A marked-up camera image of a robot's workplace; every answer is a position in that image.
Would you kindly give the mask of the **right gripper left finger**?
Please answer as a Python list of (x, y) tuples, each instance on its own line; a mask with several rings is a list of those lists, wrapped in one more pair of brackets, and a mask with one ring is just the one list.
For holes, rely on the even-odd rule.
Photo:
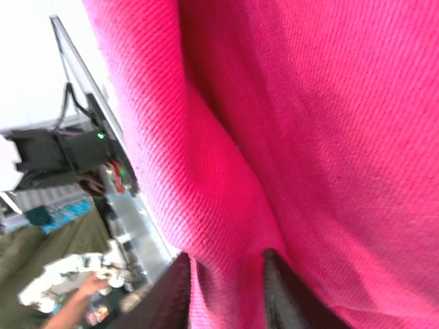
[(119, 329), (185, 329), (189, 327), (190, 260), (181, 253), (145, 297), (116, 321)]

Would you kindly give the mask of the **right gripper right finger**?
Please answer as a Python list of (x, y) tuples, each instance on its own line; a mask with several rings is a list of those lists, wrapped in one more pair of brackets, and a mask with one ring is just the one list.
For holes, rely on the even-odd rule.
[(292, 271), (275, 249), (263, 253), (263, 293), (268, 328), (348, 328)]

